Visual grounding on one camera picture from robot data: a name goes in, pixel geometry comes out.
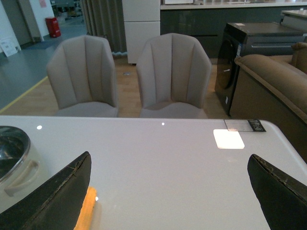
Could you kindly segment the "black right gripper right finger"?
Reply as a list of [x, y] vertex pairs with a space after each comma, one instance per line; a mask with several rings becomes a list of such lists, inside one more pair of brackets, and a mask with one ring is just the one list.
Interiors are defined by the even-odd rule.
[[260, 156], [247, 165], [252, 189], [271, 230], [307, 228], [307, 186]]

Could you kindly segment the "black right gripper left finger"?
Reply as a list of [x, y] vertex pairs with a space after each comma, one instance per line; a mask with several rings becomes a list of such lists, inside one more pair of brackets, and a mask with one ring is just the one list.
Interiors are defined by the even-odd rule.
[[91, 175], [84, 152], [21, 201], [0, 215], [2, 230], [74, 229]]

